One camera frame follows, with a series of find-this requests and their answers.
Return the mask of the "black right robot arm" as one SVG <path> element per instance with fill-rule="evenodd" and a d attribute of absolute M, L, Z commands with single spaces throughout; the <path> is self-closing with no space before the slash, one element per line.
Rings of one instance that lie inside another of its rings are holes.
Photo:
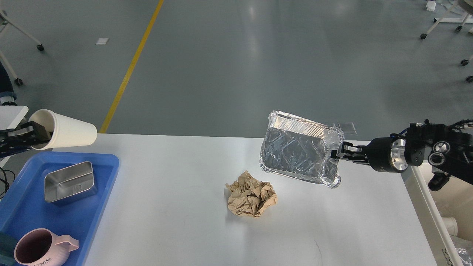
<path fill-rule="evenodd" d="M 451 125 L 441 123 L 411 123 L 400 133 L 375 138 L 367 145 L 344 141 L 331 151 L 332 159 L 370 166 L 377 172 L 403 173 L 409 167 L 419 167 L 424 159 L 432 167 L 433 177 L 428 183 L 431 191 L 442 189 L 451 177 L 472 184 L 472 128 L 471 119 Z"/>

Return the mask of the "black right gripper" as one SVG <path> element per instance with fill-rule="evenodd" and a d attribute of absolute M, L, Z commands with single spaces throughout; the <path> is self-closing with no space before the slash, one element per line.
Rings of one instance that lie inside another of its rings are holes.
<path fill-rule="evenodd" d="M 408 167 L 404 156 L 405 146 L 404 139 L 391 137 L 376 138 L 368 145 L 354 145 L 343 141 L 337 150 L 338 156 L 331 155 L 331 158 L 370 166 L 378 172 L 402 173 Z"/>

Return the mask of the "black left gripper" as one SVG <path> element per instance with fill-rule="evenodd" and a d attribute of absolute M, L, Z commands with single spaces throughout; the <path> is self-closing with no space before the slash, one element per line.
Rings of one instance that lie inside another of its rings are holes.
<path fill-rule="evenodd" d="M 24 123 L 20 129 L 0 130 L 0 158 L 19 153 L 19 149 L 31 149 L 33 146 L 47 145 L 50 132 L 37 122 Z"/>

